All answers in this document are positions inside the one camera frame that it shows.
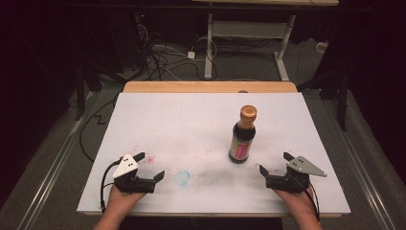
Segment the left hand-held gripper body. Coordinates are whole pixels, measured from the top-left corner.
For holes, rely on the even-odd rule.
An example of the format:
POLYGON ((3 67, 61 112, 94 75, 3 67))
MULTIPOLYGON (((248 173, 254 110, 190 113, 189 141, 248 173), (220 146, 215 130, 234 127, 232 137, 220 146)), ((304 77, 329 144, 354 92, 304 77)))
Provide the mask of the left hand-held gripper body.
POLYGON ((141 178, 137 175, 138 162, 131 154, 125 154, 118 160, 117 169, 113 172, 114 185, 123 193, 153 193, 156 183, 153 178, 141 178))

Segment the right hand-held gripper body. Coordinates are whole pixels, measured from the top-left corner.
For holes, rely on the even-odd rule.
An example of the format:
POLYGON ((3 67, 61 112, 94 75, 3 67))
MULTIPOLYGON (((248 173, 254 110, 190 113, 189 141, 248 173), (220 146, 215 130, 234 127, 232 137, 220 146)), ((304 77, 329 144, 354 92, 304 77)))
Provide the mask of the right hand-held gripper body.
POLYGON ((291 194, 304 192, 310 185, 310 176, 326 177, 327 174, 303 156, 294 157, 286 161, 284 175, 272 175, 265 178, 265 186, 274 190, 281 190, 291 194))

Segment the dark sauce bottle gold cap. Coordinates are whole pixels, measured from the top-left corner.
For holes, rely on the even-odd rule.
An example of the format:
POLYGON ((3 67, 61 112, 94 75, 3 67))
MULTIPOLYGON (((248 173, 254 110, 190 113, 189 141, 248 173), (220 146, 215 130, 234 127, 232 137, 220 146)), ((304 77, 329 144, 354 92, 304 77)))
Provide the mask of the dark sauce bottle gold cap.
POLYGON ((245 105, 239 113, 239 121, 233 127, 233 138, 229 149, 230 159, 236 163, 244 163, 249 157, 251 144, 256 135, 254 122, 257 109, 252 105, 245 105))

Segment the person's left hand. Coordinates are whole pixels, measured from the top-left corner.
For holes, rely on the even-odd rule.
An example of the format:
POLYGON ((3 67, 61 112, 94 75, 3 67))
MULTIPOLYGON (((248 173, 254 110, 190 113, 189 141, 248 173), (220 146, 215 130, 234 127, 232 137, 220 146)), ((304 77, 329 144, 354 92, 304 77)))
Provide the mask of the person's left hand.
POLYGON ((146 195, 146 193, 123 193, 113 185, 110 189, 107 208, 129 211, 146 195))

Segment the person's right hand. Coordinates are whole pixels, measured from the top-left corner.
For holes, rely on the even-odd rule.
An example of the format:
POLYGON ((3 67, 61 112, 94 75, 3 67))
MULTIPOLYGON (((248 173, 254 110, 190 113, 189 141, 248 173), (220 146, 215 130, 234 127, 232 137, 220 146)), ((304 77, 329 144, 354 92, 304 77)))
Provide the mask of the person's right hand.
POLYGON ((312 204, 310 190, 299 194, 275 190, 275 193, 282 199, 289 213, 295 220, 316 218, 316 211, 312 204))

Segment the white board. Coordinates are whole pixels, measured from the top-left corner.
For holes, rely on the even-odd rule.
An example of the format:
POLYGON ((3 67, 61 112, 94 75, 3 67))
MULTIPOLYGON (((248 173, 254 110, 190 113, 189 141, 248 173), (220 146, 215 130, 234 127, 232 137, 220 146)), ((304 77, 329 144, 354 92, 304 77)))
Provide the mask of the white board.
POLYGON ((259 173, 286 171, 283 154, 303 156, 325 172, 311 179, 324 217, 350 212, 327 152, 300 93, 123 93, 119 96, 78 209, 101 210, 107 167, 142 152, 138 175, 164 173, 136 216, 283 217, 280 198, 259 173), (229 158, 232 128, 247 104, 258 111, 257 134, 242 164, 229 158))

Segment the black metal stand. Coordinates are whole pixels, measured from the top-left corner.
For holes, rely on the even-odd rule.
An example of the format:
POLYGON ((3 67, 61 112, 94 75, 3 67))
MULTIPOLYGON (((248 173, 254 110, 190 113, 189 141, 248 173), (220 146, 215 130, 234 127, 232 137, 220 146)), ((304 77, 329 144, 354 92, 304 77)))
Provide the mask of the black metal stand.
POLYGON ((297 86, 299 92, 305 89, 320 89, 322 100, 337 100, 336 119, 343 131, 346 127, 347 97, 349 86, 349 68, 344 63, 331 67, 325 73, 316 75, 297 86))
POLYGON ((85 110, 84 85, 87 85, 91 92, 100 92, 102 90, 100 75, 105 75, 116 83, 126 84, 126 79, 111 70, 107 70, 95 61, 82 61, 76 71, 77 121, 82 117, 85 110))

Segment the wooden table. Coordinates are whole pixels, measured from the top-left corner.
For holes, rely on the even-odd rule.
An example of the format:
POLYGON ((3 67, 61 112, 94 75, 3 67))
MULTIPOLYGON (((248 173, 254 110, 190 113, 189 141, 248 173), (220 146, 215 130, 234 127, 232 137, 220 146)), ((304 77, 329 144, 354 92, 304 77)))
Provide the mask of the wooden table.
POLYGON ((124 93, 296 93, 290 81, 131 81, 124 93))

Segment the metal floor rail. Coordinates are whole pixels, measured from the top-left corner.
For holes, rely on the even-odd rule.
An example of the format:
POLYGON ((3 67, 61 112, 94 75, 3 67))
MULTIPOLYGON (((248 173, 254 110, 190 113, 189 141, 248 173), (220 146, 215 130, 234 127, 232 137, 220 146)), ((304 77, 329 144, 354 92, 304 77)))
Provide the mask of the metal floor rail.
POLYGON ((67 158, 69 157, 70 148, 74 140, 79 136, 79 129, 83 126, 84 119, 89 114, 89 111, 93 107, 98 96, 99 96, 98 93, 93 92, 89 92, 87 94, 87 97, 84 101, 85 105, 84 111, 79 116, 79 118, 73 122, 72 127, 69 129, 69 132, 61 148, 57 152, 53 164, 47 171, 47 174, 44 177, 44 179, 41 181, 41 184, 35 193, 33 201, 31 202, 24 217, 20 221, 17 230, 32 230, 37 220, 37 217, 39 216, 45 202, 47 201, 49 194, 54 188, 56 181, 60 175, 60 172, 63 169, 67 158))
POLYGON ((327 111, 329 118, 334 123, 334 126, 337 129, 341 140, 346 146, 350 164, 354 169, 355 176, 357 177, 364 196, 366 197, 366 200, 368 201, 381 230, 397 230, 393 219, 391 218, 388 210, 384 205, 382 196, 373 185, 372 180, 363 165, 363 161, 358 156, 354 144, 348 136, 348 133, 344 131, 339 125, 333 103, 330 101, 323 101, 323 105, 327 111))

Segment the white table frame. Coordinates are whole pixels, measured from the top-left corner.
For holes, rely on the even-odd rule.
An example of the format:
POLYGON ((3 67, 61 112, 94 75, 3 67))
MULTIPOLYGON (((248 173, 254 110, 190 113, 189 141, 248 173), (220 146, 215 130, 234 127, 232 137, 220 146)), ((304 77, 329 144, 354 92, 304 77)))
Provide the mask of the white table frame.
MULTIPOLYGON (((236 4, 238 7, 245 5, 253 7, 290 7, 294 10, 303 10, 312 7, 315 10, 327 7, 336 7, 339 0, 192 0, 203 3, 204 7, 231 7, 236 4)), ((214 43, 215 37, 240 37, 240 38, 266 38, 280 39, 282 41, 279 51, 273 54, 279 77, 282 81, 289 81, 283 56, 288 40, 294 27, 296 14, 290 14, 285 22, 249 22, 247 19, 214 19, 212 12, 208 13, 207 48, 205 55, 204 79, 214 78, 214 57, 217 46, 214 43)))

